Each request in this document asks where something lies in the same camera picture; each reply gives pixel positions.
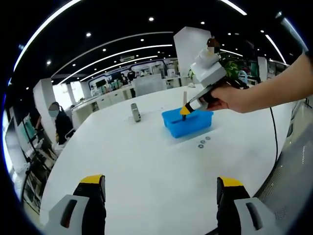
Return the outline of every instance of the white pillar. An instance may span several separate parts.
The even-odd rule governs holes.
[[[268,61],[265,57],[258,57],[259,73],[262,82],[268,79]]]
[[[72,102],[72,104],[75,105],[76,101],[75,101],[75,97],[74,97],[74,94],[73,94],[72,86],[70,84],[67,84],[67,90],[68,90],[70,101]]]
[[[199,52],[206,48],[211,32],[199,28],[184,27],[174,35],[180,75],[187,77],[190,66]]]
[[[91,92],[90,92],[90,88],[89,88],[88,82],[81,82],[80,85],[82,86],[84,98],[85,99],[90,98],[91,97]]]
[[[55,102],[51,78],[41,79],[33,89],[36,108],[41,116],[41,124],[52,143],[55,143],[55,125],[48,108]]]

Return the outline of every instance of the ceiling light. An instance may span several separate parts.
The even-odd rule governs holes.
[[[56,12],[54,12],[37,30],[36,32],[33,34],[33,36],[31,36],[31,38],[29,39],[29,41],[27,42],[27,44],[25,45],[25,47],[23,48],[22,52],[20,53],[17,61],[15,62],[14,65],[14,69],[13,71],[15,71],[17,65],[19,64],[21,58],[23,57],[23,55],[25,54],[26,50],[28,49],[29,45],[35,40],[35,38],[40,34],[40,32],[47,27],[47,25],[53,21],[58,15],[60,15],[62,12],[64,12],[65,10],[67,10],[68,8],[70,8],[71,6],[73,6],[74,4],[80,2],[81,0],[72,0],[69,3],[65,4],[64,6],[62,6],[59,10],[57,10]]]
[[[234,8],[236,11],[238,11],[239,13],[241,13],[242,15],[246,16],[246,12],[243,11],[241,8],[237,7],[235,4],[233,4],[232,2],[228,1],[228,0],[221,0],[222,2],[226,3],[228,6],[231,6],[232,8]]]
[[[228,53],[231,53],[231,54],[234,54],[234,55],[239,55],[239,56],[243,57],[243,55],[235,53],[235,52],[232,52],[232,51],[229,51],[229,50],[221,49],[221,51],[228,52]]]
[[[112,65],[112,66],[107,67],[107,68],[105,68],[105,69],[103,69],[103,70],[100,70],[100,71],[98,71],[98,72],[95,72],[94,74],[89,75],[89,76],[85,77],[84,79],[82,79],[82,80],[80,80],[80,81],[82,82],[82,81],[86,80],[87,78],[90,78],[91,76],[94,76],[94,75],[96,75],[96,74],[98,74],[98,73],[100,73],[100,72],[103,72],[103,71],[105,71],[105,70],[112,69],[112,68],[114,68],[114,67],[116,67],[116,66],[119,66],[119,65],[123,65],[123,64],[130,63],[130,62],[134,62],[134,61],[138,61],[138,60],[145,60],[145,59],[155,58],[155,57],[157,57],[157,55],[148,56],[148,57],[143,57],[143,58],[138,58],[138,59],[133,59],[133,60],[129,60],[129,61],[126,61],[126,62],[117,64],[117,65]]]
[[[90,66],[92,66],[92,65],[94,65],[94,64],[96,64],[96,63],[99,63],[100,61],[109,59],[109,58],[111,58],[111,57],[114,57],[114,56],[117,56],[117,55],[120,55],[120,54],[124,54],[124,53],[127,53],[127,52],[131,52],[131,51],[136,51],[136,50],[142,50],[142,49],[148,49],[148,48],[155,48],[155,47],[172,47],[172,46],[173,46],[172,44],[164,44],[164,45],[155,45],[155,46],[139,47],[139,48],[135,48],[135,49],[130,49],[130,50],[122,51],[122,52],[119,52],[119,53],[116,53],[116,54],[113,54],[113,55],[109,55],[109,56],[107,56],[107,57],[104,57],[104,58],[102,58],[102,59],[100,59],[100,60],[97,60],[97,61],[95,61],[95,62],[92,62],[91,64],[86,65],[85,67],[83,67],[83,68],[77,70],[76,72],[72,73],[70,76],[68,76],[68,77],[66,77],[65,79],[63,79],[63,81],[61,81],[60,84],[63,83],[63,82],[65,82],[65,81],[68,80],[70,77],[72,77],[72,76],[74,76],[75,74],[77,74],[78,72],[80,72],[80,71],[82,71],[82,70],[84,70],[84,69],[86,69],[86,68],[88,68],[88,67],[90,67]]]
[[[283,62],[286,64],[286,61],[282,55],[282,53],[280,53],[280,50],[278,49],[278,47],[276,46],[275,42],[272,40],[272,38],[270,38],[269,35],[265,35],[266,38],[270,41],[270,43],[272,43],[273,47],[276,49],[277,53],[279,54],[280,58],[282,58]]]

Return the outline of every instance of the black ceiling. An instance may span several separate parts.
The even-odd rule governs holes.
[[[99,47],[65,66],[56,75],[66,77],[78,69],[121,51],[162,44],[173,44],[172,47],[143,49],[127,53],[140,57],[157,55],[158,51],[164,52],[165,57],[176,56],[173,36],[184,26],[198,27],[210,30],[224,49],[235,51],[247,57],[251,56],[252,49],[247,41],[255,45],[257,55],[267,55],[267,58],[281,61],[276,50],[266,39],[266,34],[276,42],[287,63],[292,63],[301,53],[295,45],[294,39],[275,20],[275,15],[282,11],[300,30],[304,30],[305,15],[303,6],[288,5],[284,1],[267,0],[232,0],[247,12],[241,15],[219,0],[185,2],[145,2],[144,5],[132,3],[111,2],[104,0],[82,0],[75,4],[55,20],[53,20],[30,45],[15,72],[13,66],[21,52],[19,44],[25,45],[36,29],[68,0],[45,0],[40,3],[25,1],[13,3],[8,14],[9,24],[5,27],[11,33],[8,39],[6,57],[6,79],[12,77],[12,85],[8,87],[7,102],[12,105],[22,97],[32,96],[32,88],[42,78],[51,77],[82,53],[93,49],[106,42],[135,34],[148,32],[172,31],[173,33],[151,34],[130,37],[103,47]],[[93,65],[80,74],[90,75],[94,68],[98,70],[114,65],[120,56],[112,57]],[[55,78],[55,83],[63,78]],[[77,81],[76,76],[67,82]]]

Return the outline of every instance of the white table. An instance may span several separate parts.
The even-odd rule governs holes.
[[[214,113],[212,127],[174,139],[161,113],[178,108],[201,86],[180,87],[127,100],[90,115],[69,140],[45,187],[40,220],[81,179],[106,176],[106,234],[204,235],[216,228],[220,175],[240,180],[253,196],[275,161],[269,109],[248,114]],[[135,123],[131,103],[141,122]],[[287,136],[291,106],[273,108],[279,153]],[[204,148],[201,140],[209,136]]]

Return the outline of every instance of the blue plastic tray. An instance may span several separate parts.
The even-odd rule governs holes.
[[[164,125],[174,138],[186,136],[211,126],[213,112],[195,110],[183,121],[180,110],[181,108],[162,113]]]

